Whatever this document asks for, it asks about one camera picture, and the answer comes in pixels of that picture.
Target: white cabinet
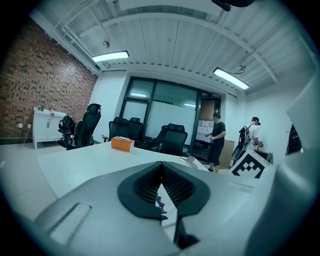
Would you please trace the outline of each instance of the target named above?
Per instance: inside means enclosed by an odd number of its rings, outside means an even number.
[[[50,112],[45,109],[44,111],[33,108],[33,144],[37,149],[38,142],[52,142],[59,139],[62,135],[58,132],[59,122],[64,118],[66,113],[62,112]]]

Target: brick wall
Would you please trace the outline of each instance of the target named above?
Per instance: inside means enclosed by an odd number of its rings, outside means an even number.
[[[33,107],[81,119],[97,76],[29,19],[12,42],[0,70],[0,138],[23,138]]]

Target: orange box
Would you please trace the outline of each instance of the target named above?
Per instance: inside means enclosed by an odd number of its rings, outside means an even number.
[[[131,148],[133,148],[135,144],[134,142],[135,141],[133,139],[117,136],[111,139],[111,147],[130,152]]]

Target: ceiling beam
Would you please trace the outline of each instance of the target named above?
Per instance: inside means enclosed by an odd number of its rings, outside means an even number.
[[[113,18],[110,20],[107,20],[102,23],[103,27],[111,26],[116,23],[121,22],[127,22],[135,19],[154,19],[154,18],[160,18],[160,19],[173,19],[173,20],[180,20],[185,22],[190,22],[194,24],[198,24],[200,26],[203,26],[205,28],[211,29],[213,31],[216,31],[217,33],[229,38],[239,46],[241,46],[243,49],[245,49],[251,56],[253,56],[262,66],[263,68],[268,72],[270,77],[273,79],[275,83],[278,82],[274,72],[270,68],[270,66],[267,64],[267,62],[263,59],[263,57],[255,51],[253,47],[251,47],[247,42],[242,40],[238,35],[234,34],[230,30],[216,24],[213,22],[208,22],[203,19],[198,19],[195,17],[182,15],[182,14],[176,14],[176,13],[165,13],[165,12],[146,12],[146,13],[136,13],[136,14],[130,14],[126,16],[121,16],[117,18]],[[100,25],[95,25],[88,30],[82,32],[79,37],[82,38],[88,34],[90,34],[92,31],[96,30],[97,28],[100,28]]]
[[[94,74],[100,75],[100,71],[86,59],[86,57],[79,52],[65,37],[63,37],[57,29],[47,20],[47,18],[36,8],[29,14],[29,16],[42,27],[52,38],[54,38],[60,45],[62,45],[69,53],[77,58],[84,66],[91,70]]]

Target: black and white pattern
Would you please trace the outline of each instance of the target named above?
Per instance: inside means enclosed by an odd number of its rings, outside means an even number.
[[[230,171],[233,175],[259,179],[265,166],[252,155],[247,154]]]

